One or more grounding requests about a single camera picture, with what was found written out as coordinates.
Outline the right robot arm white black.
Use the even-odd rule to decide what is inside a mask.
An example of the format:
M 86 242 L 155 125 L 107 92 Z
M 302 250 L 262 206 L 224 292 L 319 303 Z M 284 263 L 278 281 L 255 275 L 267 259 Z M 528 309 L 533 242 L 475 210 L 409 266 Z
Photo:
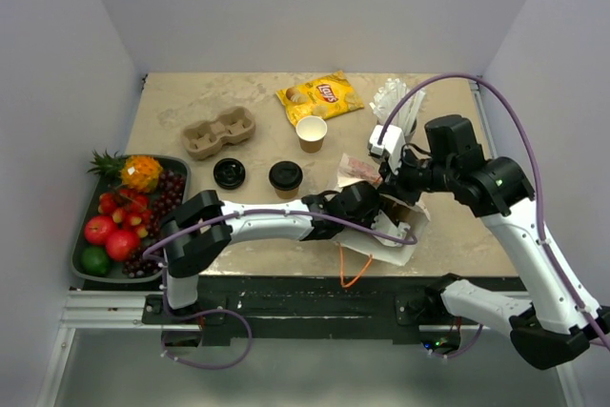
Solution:
M 417 157 L 396 126 L 375 126 L 369 140 L 379 159 L 381 190 L 413 204 L 423 193 L 450 193 L 470 209 L 509 256 L 529 297 L 513 299 L 458 275 L 427 287 L 424 316 L 437 324 L 462 317 L 507 336 L 531 366 L 546 370 L 587 351 L 609 334 L 609 309 L 578 281 L 561 253 L 548 255 L 550 235 L 539 235 L 535 191 L 508 157 L 487 159 L 471 121 L 458 114 L 433 119 L 424 131 L 430 147 Z

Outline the cardboard cup carrier tray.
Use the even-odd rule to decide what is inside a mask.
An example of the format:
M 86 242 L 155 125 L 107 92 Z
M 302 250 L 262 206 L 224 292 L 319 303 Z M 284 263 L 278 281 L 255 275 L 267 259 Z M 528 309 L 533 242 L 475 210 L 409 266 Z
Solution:
M 182 130 L 180 138 L 190 158 L 204 160 L 218 154 L 225 146 L 252 138 L 255 130 L 252 113 L 245 107 L 234 106 L 214 119 L 192 123 Z

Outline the brown paper cup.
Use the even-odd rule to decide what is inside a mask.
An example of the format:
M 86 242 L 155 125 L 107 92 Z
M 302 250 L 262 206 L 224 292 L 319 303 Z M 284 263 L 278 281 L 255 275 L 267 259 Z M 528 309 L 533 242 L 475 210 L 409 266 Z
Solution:
M 318 116 L 306 116 L 295 126 L 295 133 L 301 150 L 305 153 L 317 153 L 323 146 L 328 128 L 326 122 Z
M 280 199 L 293 200 L 298 196 L 299 187 L 296 186 L 291 189 L 275 188 L 274 191 Z

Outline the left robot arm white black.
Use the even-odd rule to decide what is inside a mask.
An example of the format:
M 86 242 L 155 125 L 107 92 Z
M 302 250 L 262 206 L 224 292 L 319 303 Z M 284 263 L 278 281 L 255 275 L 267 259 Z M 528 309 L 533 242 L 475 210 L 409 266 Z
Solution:
M 176 323 L 197 312 L 198 276 L 227 247 L 248 241 L 330 240 L 345 228 L 370 230 L 380 210 L 380 194 L 366 181 L 340 192 L 325 191 L 280 204 L 257 207 L 222 201 L 204 191 L 162 218 L 160 235 L 167 262 L 163 310 Z

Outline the brown paper takeout bag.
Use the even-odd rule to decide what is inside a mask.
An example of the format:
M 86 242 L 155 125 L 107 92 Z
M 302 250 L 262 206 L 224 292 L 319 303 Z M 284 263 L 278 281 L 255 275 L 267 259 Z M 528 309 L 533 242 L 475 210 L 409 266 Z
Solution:
M 382 186 L 382 178 L 376 168 L 347 153 L 343 154 L 336 169 L 335 190 L 345 191 L 355 185 L 368 184 L 375 190 L 376 204 L 367 204 L 365 209 L 372 214 L 361 224 L 371 231 L 346 228 L 333 238 L 339 246 L 339 280 L 341 287 L 353 287 L 377 260 L 398 267 L 406 265 L 422 240 L 431 216 L 422 201 L 408 204 L 392 196 Z M 344 251 L 352 250 L 367 257 L 357 275 L 345 276 Z

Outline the black coffee cup lid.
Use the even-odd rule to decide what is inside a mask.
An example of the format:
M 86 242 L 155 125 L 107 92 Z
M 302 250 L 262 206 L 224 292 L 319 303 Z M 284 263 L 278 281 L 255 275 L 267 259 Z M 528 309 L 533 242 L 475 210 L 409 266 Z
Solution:
M 300 186 L 303 179 L 303 171 L 293 161 L 279 161 L 269 169 L 268 177 L 275 189 L 291 191 Z

